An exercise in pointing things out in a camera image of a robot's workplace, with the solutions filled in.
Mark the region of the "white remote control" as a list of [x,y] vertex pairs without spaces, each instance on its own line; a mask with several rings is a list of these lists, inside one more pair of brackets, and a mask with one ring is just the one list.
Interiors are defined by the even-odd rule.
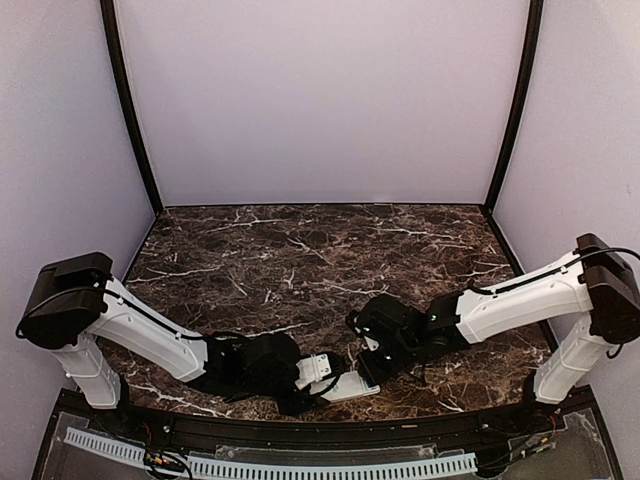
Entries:
[[332,389],[322,394],[321,397],[329,402],[340,402],[376,395],[379,392],[379,386],[369,385],[357,371],[351,371],[342,374]]

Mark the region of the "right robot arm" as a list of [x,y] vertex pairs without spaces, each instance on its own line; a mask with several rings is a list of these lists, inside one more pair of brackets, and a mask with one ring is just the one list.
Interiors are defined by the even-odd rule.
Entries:
[[367,347],[357,357],[360,375],[380,385],[405,368],[427,364],[498,334],[569,314],[578,319],[557,350],[534,373],[528,396],[510,413],[521,434],[534,432],[574,385],[610,348],[639,336],[639,287],[624,260],[592,233],[574,250],[536,271],[484,288],[434,298],[421,312],[381,294],[346,318]]

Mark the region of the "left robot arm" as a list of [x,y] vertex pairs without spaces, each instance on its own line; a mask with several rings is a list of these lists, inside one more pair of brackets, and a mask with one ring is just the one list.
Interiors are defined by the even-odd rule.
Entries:
[[147,359],[193,390],[229,402],[271,397],[283,415],[324,404],[327,390],[319,382],[336,384],[338,369],[328,354],[303,356],[282,332],[248,338],[190,331],[139,301],[111,267],[100,252],[44,266],[15,335],[50,351],[120,436],[134,435],[141,415],[123,399],[125,381],[109,366],[97,338]]

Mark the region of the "black front table rail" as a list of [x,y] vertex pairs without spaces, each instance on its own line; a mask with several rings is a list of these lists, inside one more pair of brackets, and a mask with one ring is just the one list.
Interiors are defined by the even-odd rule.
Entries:
[[579,433],[609,447],[610,437],[590,387],[574,389],[555,420],[521,419],[524,409],[510,404],[485,410],[416,419],[375,422],[267,422],[187,415],[131,406],[128,420],[103,422],[78,392],[61,389],[44,439],[50,441],[63,420],[79,421],[107,437],[127,442],[149,441],[154,448],[177,452],[214,452],[222,446],[284,450],[371,450],[435,445],[439,450],[505,451],[509,440],[532,434],[568,432],[575,421]]

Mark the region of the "right black frame post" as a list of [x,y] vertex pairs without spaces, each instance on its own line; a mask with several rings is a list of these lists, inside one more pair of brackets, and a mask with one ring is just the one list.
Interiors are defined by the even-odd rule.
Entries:
[[529,2],[523,47],[512,102],[496,165],[483,204],[483,209],[487,216],[492,216],[495,211],[515,148],[534,67],[543,9],[543,0],[531,0]]

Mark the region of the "black frame post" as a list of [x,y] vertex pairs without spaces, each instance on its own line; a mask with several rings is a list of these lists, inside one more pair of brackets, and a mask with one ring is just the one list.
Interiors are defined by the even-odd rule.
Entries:
[[483,204],[483,209],[487,216],[492,216],[495,211],[515,148],[534,67],[543,9],[543,0],[531,0],[529,2],[523,47],[512,102],[496,165]]
[[100,0],[99,4],[109,60],[125,127],[147,199],[154,215],[158,216],[163,212],[164,205],[154,178],[129,84],[124,51],[118,28],[116,3],[113,0]]

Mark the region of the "left black frame post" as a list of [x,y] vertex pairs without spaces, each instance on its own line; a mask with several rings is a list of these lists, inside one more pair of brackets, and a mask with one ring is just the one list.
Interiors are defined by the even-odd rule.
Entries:
[[99,4],[109,60],[125,127],[147,199],[154,215],[158,216],[163,212],[164,205],[154,178],[129,84],[124,51],[118,28],[116,3],[113,0],[100,0]]

